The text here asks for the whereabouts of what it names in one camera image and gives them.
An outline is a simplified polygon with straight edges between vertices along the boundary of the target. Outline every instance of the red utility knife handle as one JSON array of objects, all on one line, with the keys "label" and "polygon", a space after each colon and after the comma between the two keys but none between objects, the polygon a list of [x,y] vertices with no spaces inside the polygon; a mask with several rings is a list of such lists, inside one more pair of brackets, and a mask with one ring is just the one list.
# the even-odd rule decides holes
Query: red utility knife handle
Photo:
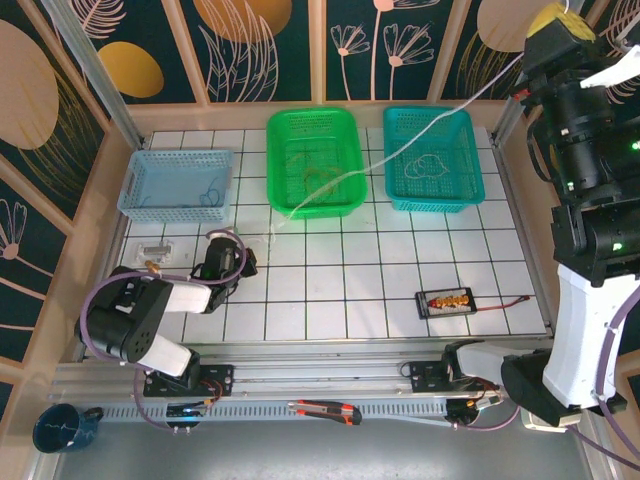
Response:
[{"label": "red utility knife handle", "polygon": [[298,401],[298,404],[326,408],[326,412],[309,412],[307,410],[299,409],[297,410],[299,415],[325,418],[345,425],[360,425],[362,422],[362,414],[360,413],[360,410],[353,405],[348,405],[346,403],[322,401],[310,402],[307,400],[300,400]]}]

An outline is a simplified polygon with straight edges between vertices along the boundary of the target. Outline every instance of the basket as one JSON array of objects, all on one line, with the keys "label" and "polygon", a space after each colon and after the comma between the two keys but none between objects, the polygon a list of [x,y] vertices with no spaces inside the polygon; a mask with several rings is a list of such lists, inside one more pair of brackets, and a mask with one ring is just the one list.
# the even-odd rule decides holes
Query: basket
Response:
[{"label": "basket", "polygon": [[[399,150],[438,115],[441,107],[393,107],[384,112],[384,150]],[[416,142],[385,164],[385,188],[393,208],[412,212],[460,212],[484,201],[473,124],[460,110],[438,120]]]},{"label": "basket", "polygon": [[[291,214],[333,179],[363,169],[356,122],[346,110],[288,110],[269,120],[267,195],[271,206],[282,214]],[[366,196],[365,176],[355,174],[300,208],[293,218],[348,215]]]},{"label": "basket", "polygon": [[232,162],[230,150],[134,152],[118,210],[134,222],[224,222]]}]

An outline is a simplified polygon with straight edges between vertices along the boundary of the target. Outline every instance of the gray floor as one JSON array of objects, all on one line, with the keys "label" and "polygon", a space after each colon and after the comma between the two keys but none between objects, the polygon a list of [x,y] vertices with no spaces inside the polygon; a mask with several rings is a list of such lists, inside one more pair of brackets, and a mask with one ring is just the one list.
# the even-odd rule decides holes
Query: gray floor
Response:
[{"label": "gray floor", "polygon": [[[482,420],[495,421],[495,412],[487,413]],[[189,437],[142,424],[104,424],[86,450],[62,457],[55,478],[590,479],[581,455],[570,434],[530,432],[519,419],[492,433],[393,420],[359,427],[317,420],[208,424]]]}]

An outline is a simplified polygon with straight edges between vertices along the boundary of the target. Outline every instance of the dark teal wallpaper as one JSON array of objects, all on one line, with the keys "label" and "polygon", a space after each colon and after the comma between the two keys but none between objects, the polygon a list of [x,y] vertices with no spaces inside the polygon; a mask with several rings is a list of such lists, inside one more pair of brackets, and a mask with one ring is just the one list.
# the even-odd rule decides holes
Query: dark teal wallpaper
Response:
[{"label": "dark teal wallpaper", "polygon": [[195,102],[160,0],[69,4],[127,104]]},{"label": "dark teal wallpaper", "polygon": [[11,385],[10,383],[0,382],[0,424],[2,423],[4,411],[9,404],[9,397],[11,396],[12,390],[13,385]]},{"label": "dark teal wallpaper", "polygon": [[15,2],[0,38],[0,155],[73,218],[104,131]]},{"label": "dark teal wallpaper", "polygon": [[452,2],[328,0],[327,100],[425,100]]},{"label": "dark teal wallpaper", "polygon": [[311,100],[307,0],[181,0],[211,102]]},{"label": "dark teal wallpaper", "polygon": [[[462,29],[456,53],[451,63],[449,75],[442,92],[443,100],[458,100],[472,97],[498,73],[500,73],[518,53],[499,52],[483,43],[478,33],[478,11],[487,0],[472,0],[467,20]],[[582,14],[588,12],[595,0],[586,0]],[[480,98],[503,100],[509,96],[520,75],[521,65],[517,64]]]},{"label": "dark teal wallpaper", "polygon": [[0,357],[24,359],[65,239],[0,181]]}]

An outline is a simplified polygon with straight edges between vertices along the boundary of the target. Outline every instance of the blue mug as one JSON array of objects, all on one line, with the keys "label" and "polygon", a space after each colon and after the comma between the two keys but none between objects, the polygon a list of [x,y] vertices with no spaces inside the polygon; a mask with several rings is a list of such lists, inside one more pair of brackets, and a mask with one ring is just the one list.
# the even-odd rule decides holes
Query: blue mug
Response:
[{"label": "blue mug", "polygon": [[93,442],[102,416],[100,407],[81,412],[68,403],[54,405],[33,427],[33,444],[42,453],[81,450]]}]

